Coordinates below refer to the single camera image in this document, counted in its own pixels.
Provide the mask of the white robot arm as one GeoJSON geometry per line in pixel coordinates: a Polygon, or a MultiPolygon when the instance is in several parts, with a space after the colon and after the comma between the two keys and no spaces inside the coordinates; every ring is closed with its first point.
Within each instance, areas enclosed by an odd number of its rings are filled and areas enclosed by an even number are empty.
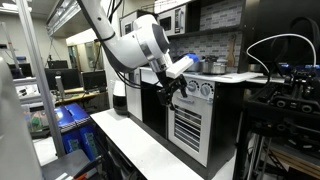
{"type": "Polygon", "coordinates": [[[112,68],[117,72],[129,73],[149,64],[162,88],[157,91],[159,101],[171,110],[173,94],[180,90],[186,97],[187,82],[182,73],[193,63],[184,55],[172,62],[169,55],[169,40],[162,26],[153,15],[147,14],[133,22],[133,30],[119,37],[114,31],[101,0],[77,0],[86,20],[102,44],[112,68]]]}

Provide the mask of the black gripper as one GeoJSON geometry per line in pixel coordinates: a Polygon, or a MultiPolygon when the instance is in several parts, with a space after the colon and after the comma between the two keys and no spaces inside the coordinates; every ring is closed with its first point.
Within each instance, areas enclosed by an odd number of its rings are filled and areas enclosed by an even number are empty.
{"type": "MultiPolygon", "coordinates": [[[[167,77],[165,71],[158,72],[157,78],[162,85],[162,88],[157,91],[157,95],[158,95],[160,103],[162,105],[167,106],[169,108],[169,110],[174,111],[175,105],[172,102],[172,98],[173,98],[173,94],[174,94],[173,85],[174,85],[175,81],[172,78],[167,77]]],[[[184,76],[180,75],[178,77],[178,81],[179,81],[179,89],[180,89],[182,96],[184,98],[187,98],[187,93],[186,93],[187,82],[186,82],[184,76]]]]}

